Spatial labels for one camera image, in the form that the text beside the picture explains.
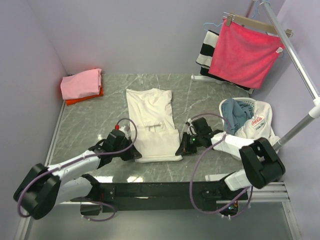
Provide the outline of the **cream white t-shirt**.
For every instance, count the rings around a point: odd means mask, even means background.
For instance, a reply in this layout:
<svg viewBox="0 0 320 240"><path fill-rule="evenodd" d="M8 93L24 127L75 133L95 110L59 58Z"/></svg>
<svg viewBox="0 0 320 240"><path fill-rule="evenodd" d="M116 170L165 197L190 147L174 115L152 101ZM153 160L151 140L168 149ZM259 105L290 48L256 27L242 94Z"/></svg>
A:
<svg viewBox="0 0 320 240"><path fill-rule="evenodd" d="M142 155L137 163L178 162L180 134L173 120L171 90L152 88L144 91L126 90L130 130L137 134L134 147Z"/></svg>

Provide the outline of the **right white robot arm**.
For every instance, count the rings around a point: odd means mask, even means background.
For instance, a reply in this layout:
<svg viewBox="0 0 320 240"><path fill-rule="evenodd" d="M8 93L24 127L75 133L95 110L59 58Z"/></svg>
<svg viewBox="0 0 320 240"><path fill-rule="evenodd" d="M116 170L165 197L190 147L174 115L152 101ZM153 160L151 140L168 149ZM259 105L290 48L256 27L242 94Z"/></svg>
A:
<svg viewBox="0 0 320 240"><path fill-rule="evenodd" d="M219 193L230 200L237 190L248 187L262 189L285 174L286 168L269 140L257 140L230 135L222 130L212 130L205 118L201 117L187 125L191 128L182 134L181 143L175 152L177 156L197 153L198 148L210 148L238 158L243 169L222 177Z"/></svg>

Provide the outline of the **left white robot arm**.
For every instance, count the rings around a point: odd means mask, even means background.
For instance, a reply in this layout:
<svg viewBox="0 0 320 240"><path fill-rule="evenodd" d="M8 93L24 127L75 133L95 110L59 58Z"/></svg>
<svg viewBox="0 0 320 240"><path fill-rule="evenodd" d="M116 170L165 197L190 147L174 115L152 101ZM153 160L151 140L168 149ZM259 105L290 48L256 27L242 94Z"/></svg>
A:
<svg viewBox="0 0 320 240"><path fill-rule="evenodd" d="M114 197L113 190L104 188L89 172L109 164L113 158L123 161L141 158L134 146L136 140L114 129L106 139L79 156L50 166L34 165L13 195L18 214L22 218L39 220L54 206L78 198L108 206Z"/></svg>

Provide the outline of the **blue grey garment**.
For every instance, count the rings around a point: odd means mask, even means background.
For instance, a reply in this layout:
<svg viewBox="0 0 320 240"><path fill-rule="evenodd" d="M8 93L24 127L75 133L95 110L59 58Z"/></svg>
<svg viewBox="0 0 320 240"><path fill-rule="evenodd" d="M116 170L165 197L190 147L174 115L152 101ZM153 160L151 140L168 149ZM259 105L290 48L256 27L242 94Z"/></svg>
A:
<svg viewBox="0 0 320 240"><path fill-rule="evenodd" d="M225 130L234 135L253 115L253 107L243 101L228 98L221 105Z"/></svg>

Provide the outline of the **white coca-cola t-shirt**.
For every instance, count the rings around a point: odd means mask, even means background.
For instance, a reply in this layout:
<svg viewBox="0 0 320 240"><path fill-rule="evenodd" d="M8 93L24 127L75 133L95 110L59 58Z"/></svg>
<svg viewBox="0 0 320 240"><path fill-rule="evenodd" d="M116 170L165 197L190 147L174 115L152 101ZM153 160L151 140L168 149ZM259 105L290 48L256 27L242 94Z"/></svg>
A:
<svg viewBox="0 0 320 240"><path fill-rule="evenodd" d="M253 117L235 132L236 137L257 140L266 138L273 146L280 137L272 129L273 111L271 105L264 101L254 103Z"/></svg>

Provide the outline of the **white laundry basket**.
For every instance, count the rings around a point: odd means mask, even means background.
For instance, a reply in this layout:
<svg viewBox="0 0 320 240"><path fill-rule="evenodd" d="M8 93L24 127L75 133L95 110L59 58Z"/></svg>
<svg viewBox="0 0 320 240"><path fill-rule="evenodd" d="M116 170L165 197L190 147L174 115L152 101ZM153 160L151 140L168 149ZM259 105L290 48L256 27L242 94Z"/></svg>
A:
<svg viewBox="0 0 320 240"><path fill-rule="evenodd" d="M253 111L254 111L255 100L253 100L251 98L248 98L248 97L235 97L235 98L232 98L232 99L235 99L237 101L242 101L242 102L245 102L245 103L251 105L253 107ZM220 151L224 151L224 152L232 155L232 157L234 159L240 160L241 156L240 156L239 149L241 149L243 146L248 146L248 145L252 144L254 142L254 140L253 139L248 139L248 138L237 137L235 135L229 134L226 131L225 126L224 126L224 123L226 122L226 120L224 120L224 118L222 116L222 110L221 110L222 103L225 100L223 100L219 104L219 113L220 113L220 116L222 117L221 121L222 121L223 129L226 132L226 139L224 140L223 143L221 143L218 146L218 149Z"/></svg>

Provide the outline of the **folded orange t-shirt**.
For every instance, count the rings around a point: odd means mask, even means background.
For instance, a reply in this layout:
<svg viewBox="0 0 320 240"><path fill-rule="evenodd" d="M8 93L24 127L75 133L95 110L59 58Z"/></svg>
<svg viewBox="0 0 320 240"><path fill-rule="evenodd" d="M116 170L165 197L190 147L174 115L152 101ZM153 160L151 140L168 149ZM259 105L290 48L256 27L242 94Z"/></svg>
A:
<svg viewBox="0 0 320 240"><path fill-rule="evenodd" d="M104 95L101 85L61 84L60 89L67 106Z"/></svg>

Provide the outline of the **folded pink t-shirt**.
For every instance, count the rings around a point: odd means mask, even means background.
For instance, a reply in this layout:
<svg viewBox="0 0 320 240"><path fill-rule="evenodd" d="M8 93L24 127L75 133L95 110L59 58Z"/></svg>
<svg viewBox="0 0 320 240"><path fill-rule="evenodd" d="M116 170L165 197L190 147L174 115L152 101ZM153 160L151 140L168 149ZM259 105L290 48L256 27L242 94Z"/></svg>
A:
<svg viewBox="0 0 320 240"><path fill-rule="evenodd" d="M75 100L95 96L102 87L102 70L95 68L62 78L60 90L63 100Z"/></svg>

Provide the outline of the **black white striped cloth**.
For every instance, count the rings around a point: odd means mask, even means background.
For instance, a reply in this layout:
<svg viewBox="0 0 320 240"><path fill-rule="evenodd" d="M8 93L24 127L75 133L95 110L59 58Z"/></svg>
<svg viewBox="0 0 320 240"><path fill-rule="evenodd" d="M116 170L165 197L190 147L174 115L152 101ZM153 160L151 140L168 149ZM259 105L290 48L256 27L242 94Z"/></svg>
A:
<svg viewBox="0 0 320 240"><path fill-rule="evenodd" d="M219 39L218 33L212 30L208 30L206 32L199 55L196 59L196 63L200 66L200 75L196 76L195 79L197 81L214 82L217 84L228 83L246 91L248 94L252 94L254 92L253 88L248 88L248 87L244 87L244 86L229 82L221 77L218 77L216 75L212 75L209 73L209 69L211 66L213 54L214 54L218 39Z"/></svg>

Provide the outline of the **red hanging towel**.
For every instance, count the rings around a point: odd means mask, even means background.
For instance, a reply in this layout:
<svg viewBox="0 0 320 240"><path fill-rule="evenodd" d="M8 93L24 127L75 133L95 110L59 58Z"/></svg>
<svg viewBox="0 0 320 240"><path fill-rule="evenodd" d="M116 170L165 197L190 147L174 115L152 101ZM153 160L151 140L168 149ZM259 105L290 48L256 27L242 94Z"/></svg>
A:
<svg viewBox="0 0 320 240"><path fill-rule="evenodd" d="M208 73L251 89L261 88L285 46L277 36L223 21Z"/></svg>

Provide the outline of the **silver clothes rack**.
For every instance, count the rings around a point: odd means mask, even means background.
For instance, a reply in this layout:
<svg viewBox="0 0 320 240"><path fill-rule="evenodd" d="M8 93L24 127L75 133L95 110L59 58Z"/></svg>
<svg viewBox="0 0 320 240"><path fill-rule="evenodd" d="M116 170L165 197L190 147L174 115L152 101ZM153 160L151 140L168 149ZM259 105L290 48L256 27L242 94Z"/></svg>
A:
<svg viewBox="0 0 320 240"><path fill-rule="evenodd" d="M316 87L320 86L320 2L285 0L276 15L283 27L293 29L291 42ZM313 107L311 96L289 56L278 61L270 78L254 93L274 110L275 132L283 136ZM320 121L314 120L281 150L287 169L286 185L320 180Z"/></svg>

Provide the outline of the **wooden clip hanger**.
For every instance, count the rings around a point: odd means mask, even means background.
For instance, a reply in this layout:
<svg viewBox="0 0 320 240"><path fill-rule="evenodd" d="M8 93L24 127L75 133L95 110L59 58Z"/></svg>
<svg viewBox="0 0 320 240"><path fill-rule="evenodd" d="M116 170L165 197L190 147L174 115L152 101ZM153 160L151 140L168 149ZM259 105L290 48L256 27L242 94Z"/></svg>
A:
<svg viewBox="0 0 320 240"><path fill-rule="evenodd" d="M234 14L231 12L224 12L222 17L226 20L226 25L230 26L231 22L237 23L243 27L250 27L256 30L262 31L267 34L271 34L274 36L278 35L275 27L271 24L261 22L255 19L251 19L245 16L241 16L238 14Z"/></svg>

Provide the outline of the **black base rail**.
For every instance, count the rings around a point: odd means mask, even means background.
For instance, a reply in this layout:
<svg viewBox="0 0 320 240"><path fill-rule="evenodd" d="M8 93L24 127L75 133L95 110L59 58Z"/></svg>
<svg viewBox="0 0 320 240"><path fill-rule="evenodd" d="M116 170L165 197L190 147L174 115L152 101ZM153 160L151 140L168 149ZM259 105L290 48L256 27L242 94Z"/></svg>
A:
<svg viewBox="0 0 320 240"><path fill-rule="evenodd" d="M247 188L230 190L224 183L211 182L132 182L103 183L90 196L73 197L84 217L122 211L191 210L216 214L239 200L247 200Z"/></svg>

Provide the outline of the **aluminium frame rail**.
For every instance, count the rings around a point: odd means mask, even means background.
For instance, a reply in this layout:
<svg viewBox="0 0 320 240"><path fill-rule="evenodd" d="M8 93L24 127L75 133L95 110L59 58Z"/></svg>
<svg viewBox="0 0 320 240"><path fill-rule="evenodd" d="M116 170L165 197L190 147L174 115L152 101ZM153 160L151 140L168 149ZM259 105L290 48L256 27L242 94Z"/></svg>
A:
<svg viewBox="0 0 320 240"><path fill-rule="evenodd" d="M196 120L196 119L199 119L199 118L205 118L205 114L198 114L192 118L190 118L192 121ZM132 131L131 131L131 128L130 128L130 136L131 138L134 138L136 137L137 138L137 134L133 134ZM278 150L278 147L277 146L273 146L273 149L277 152ZM203 147L206 151L210 151L210 150L213 150L213 149L210 149L210 148L205 148ZM221 182L220 179L223 178L224 176L217 176L217 175L210 175L206 178L206 180L204 182ZM255 188L253 186L251 187L246 187L247 189L247 194L248 194L248 199L247 200L244 200L246 201L246 204L244 206L244 209L248 209L250 207L250 204L251 204L251 201L252 201L252 198L254 196L256 196L256 194L258 193L259 190L264 190L268 185L266 185L265 187L261 188L261 189L258 189L258 188ZM229 208L227 210L224 210L224 211L221 211L219 213L215 213L215 214L218 214L220 215L223 219L233 219L233 218L236 218L238 217L240 214L243 213L244 209L243 208L239 208L239 201L242 201L242 200L238 200L235 204L229 206ZM97 216L90 216L90 217L85 217L81 214L82 218L90 221L90 222L96 222L98 219L97 219Z"/></svg>

